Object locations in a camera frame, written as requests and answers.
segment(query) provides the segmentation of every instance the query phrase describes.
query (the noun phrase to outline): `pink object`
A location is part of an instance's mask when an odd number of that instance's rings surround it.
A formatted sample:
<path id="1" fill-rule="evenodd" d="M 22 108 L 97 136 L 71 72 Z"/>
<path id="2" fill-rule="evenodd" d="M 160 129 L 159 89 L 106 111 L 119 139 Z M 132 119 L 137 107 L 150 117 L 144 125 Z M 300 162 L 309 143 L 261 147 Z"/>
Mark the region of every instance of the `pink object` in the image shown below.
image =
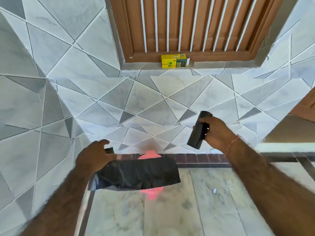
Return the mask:
<path id="1" fill-rule="evenodd" d="M 151 151 L 147 151 L 146 154 L 140 156 L 138 158 L 138 160 L 149 159 L 149 158 L 158 158 L 158 157 L 161 157 L 161 156 L 159 154 L 157 154 L 154 150 L 151 150 Z M 163 188 L 164 188 L 163 186 L 162 187 L 156 187 L 153 189 L 141 190 L 141 192 L 144 194 L 148 194 L 149 199 L 156 199 L 157 196 L 162 193 Z"/>

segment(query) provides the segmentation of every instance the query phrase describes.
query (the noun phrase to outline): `white line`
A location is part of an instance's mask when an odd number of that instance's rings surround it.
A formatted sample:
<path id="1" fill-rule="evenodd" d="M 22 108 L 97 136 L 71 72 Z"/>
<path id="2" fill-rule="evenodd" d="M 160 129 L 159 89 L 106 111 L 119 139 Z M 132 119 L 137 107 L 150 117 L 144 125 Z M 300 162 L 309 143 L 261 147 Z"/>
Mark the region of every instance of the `white line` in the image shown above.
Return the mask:
<path id="1" fill-rule="evenodd" d="M 158 52 L 158 32 L 157 32 L 157 0 L 154 0 L 154 23 L 155 23 L 155 49 Z"/>
<path id="2" fill-rule="evenodd" d="M 166 29 L 166 51 L 169 51 L 169 13 L 170 13 L 170 2 L 167 0 L 167 29 Z"/>
<path id="3" fill-rule="evenodd" d="M 190 52 L 192 51 L 192 44 L 194 43 L 196 22 L 197 22 L 197 15 L 198 15 L 198 7 L 199 7 L 199 0 L 197 0 L 197 2 L 196 2 L 194 25 L 192 27 L 191 42 L 190 42 Z"/>
<path id="4" fill-rule="evenodd" d="M 210 23 L 211 23 L 211 18 L 212 18 L 212 12 L 213 12 L 214 5 L 215 5 L 215 0 L 211 0 L 211 6 L 210 6 L 210 10 L 209 10 L 209 17 L 208 17 L 208 23 L 207 23 L 207 28 L 206 28 L 206 34 L 204 35 L 202 51 L 204 51 L 205 48 L 206 48 L 206 43 L 207 43 L 207 38 L 208 38 L 208 33 L 209 33 L 209 28 L 210 28 Z"/>
<path id="5" fill-rule="evenodd" d="M 239 0 L 239 2 L 238 2 L 238 6 L 237 6 L 237 9 L 236 9 L 235 14 L 234 14 L 234 19 L 233 19 L 233 22 L 232 22 L 232 25 L 231 25 L 231 28 L 230 28 L 229 37 L 227 38 L 224 51 L 227 50 L 227 47 L 228 47 L 228 45 L 229 45 L 230 38 L 231 38 L 231 36 L 232 36 L 232 32 L 233 32 L 233 29 L 234 29 L 234 25 L 235 25 L 235 22 L 236 22 L 238 13 L 239 13 L 239 9 L 241 8 L 242 2 L 243 2 L 243 0 Z"/>
<path id="6" fill-rule="evenodd" d="M 178 39 L 178 52 L 180 51 L 181 35 L 182 35 L 182 32 L 183 32 L 184 7 L 185 7 L 185 0 L 181 0 L 180 24 L 179 24 L 179 39 Z"/>
<path id="7" fill-rule="evenodd" d="M 140 4 L 141 4 L 141 18 L 142 18 L 144 51 L 147 53 L 147 35 L 146 35 L 146 22 L 145 22 L 145 20 L 144 20 L 144 6 L 143 6 L 143 0 L 140 0 Z"/>
<path id="8" fill-rule="evenodd" d="M 252 5 L 250 6 L 250 11 L 249 11 L 249 13 L 248 13 L 248 15 L 247 15 L 247 18 L 246 18 L 246 21 L 245 21 L 245 24 L 244 24 L 244 27 L 243 27 L 243 30 L 242 30 L 242 34 L 241 34 L 241 36 L 240 36 L 240 38 L 239 38 L 239 40 L 238 40 L 238 44 L 237 44 L 237 47 L 236 47 L 236 51 L 238 51 L 238 48 L 239 48 L 239 46 L 241 45 L 242 39 L 243 39 L 243 37 L 244 37 L 244 34 L 245 34 L 245 31 L 246 31 L 247 25 L 248 25 L 248 23 L 249 23 L 249 21 L 250 21 L 250 17 L 251 17 L 251 15 L 252 15 L 252 13 L 253 13 L 253 10 L 254 10 L 254 7 L 255 7 L 256 2 L 257 2 L 257 0 L 253 0 Z"/>
<path id="9" fill-rule="evenodd" d="M 218 31 L 217 31 L 217 35 L 215 37 L 215 43 L 213 45 L 213 51 L 215 51 L 215 47 L 216 47 L 216 44 L 218 43 L 218 39 L 219 39 L 219 35 L 220 35 L 220 30 L 221 30 L 221 27 L 222 27 L 222 22 L 223 22 L 223 19 L 224 19 L 224 14 L 225 14 L 225 10 L 226 10 L 226 6 L 227 6 L 227 2 L 229 0 L 225 0 L 224 2 L 224 7 L 223 7 L 223 10 L 222 10 L 222 14 L 221 14 L 221 19 L 220 19 L 220 23 L 219 23 L 219 27 L 218 27 Z"/>

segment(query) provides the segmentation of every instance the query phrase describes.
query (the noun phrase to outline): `person's left hand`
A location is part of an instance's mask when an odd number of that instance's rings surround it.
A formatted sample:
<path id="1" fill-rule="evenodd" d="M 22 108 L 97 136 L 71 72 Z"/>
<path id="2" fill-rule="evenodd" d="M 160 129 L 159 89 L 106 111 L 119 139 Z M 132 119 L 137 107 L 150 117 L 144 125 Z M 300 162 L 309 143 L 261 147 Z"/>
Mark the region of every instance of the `person's left hand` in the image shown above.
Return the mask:
<path id="1" fill-rule="evenodd" d="M 109 144 L 108 140 L 95 141 L 84 148 L 78 155 L 76 165 L 87 168 L 91 174 L 102 169 L 108 162 L 120 159 L 120 155 L 106 154 L 104 145 Z"/>

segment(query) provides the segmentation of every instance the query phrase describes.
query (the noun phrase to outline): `tiled wall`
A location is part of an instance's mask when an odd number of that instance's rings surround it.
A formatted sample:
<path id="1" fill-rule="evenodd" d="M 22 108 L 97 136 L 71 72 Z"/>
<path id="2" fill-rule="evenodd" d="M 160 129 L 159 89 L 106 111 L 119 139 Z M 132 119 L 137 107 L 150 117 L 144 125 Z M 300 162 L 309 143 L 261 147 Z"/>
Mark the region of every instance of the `tiled wall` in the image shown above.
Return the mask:
<path id="1" fill-rule="evenodd" d="M 186 145 L 201 110 L 254 147 L 315 85 L 314 0 L 284 1 L 259 51 L 259 68 L 125 63 L 121 70 L 105 6 L 104 0 L 0 1 L 89 140 L 107 138 L 116 153 L 217 153 L 206 143 L 200 150 Z"/>
<path id="2" fill-rule="evenodd" d="M 0 235 L 8 236 L 36 214 L 89 140 L 1 13 L 0 53 Z"/>

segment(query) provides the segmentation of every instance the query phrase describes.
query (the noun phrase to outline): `bracelet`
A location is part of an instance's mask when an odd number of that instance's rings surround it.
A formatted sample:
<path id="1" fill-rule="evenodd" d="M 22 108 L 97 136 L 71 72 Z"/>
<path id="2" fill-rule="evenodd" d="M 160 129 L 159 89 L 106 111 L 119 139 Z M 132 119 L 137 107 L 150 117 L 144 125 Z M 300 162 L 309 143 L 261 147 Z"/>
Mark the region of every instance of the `bracelet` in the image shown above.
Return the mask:
<path id="1" fill-rule="evenodd" d="M 229 150 L 232 146 L 232 144 L 237 140 L 237 139 L 240 139 L 240 136 L 239 135 L 236 135 L 236 137 L 233 139 L 233 141 L 229 144 L 229 146 L 226 148 L 226 151 L 225 151 L 225 156 L 227 156 L 227 154 L 229 153 Z"/>

